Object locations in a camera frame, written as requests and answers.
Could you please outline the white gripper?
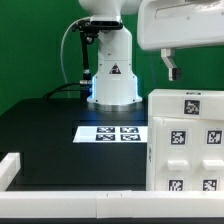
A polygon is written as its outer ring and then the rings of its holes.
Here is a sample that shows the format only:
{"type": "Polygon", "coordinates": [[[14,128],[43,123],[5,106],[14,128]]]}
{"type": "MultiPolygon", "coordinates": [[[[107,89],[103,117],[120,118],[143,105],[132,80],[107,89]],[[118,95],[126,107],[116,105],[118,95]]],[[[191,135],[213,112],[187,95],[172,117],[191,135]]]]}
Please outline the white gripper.
{"type": "Polygon", "coordinates": [[[170,81],[180,80],[175,50],[224,43],[224,0],[143,0],[138,12],[138,44],[161,50],[170,81]]]}

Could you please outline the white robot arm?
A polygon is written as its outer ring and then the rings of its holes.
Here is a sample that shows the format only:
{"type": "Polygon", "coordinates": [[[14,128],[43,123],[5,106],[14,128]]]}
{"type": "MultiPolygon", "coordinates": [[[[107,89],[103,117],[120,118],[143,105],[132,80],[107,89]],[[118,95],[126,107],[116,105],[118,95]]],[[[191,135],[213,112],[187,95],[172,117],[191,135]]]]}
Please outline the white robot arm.
{"type": "Polygon", "coordinates": [[[145,51],[159,50],[171,81],[181,78],[175,51],[224,44],[224,0],[79,0],[90,17],[85,38],[96,33],[98,71],[89,105],[127,110],[138,105],[138,79],[132,71],[132,35],[122,17],[137,14],[137,41],[145,51]]]}

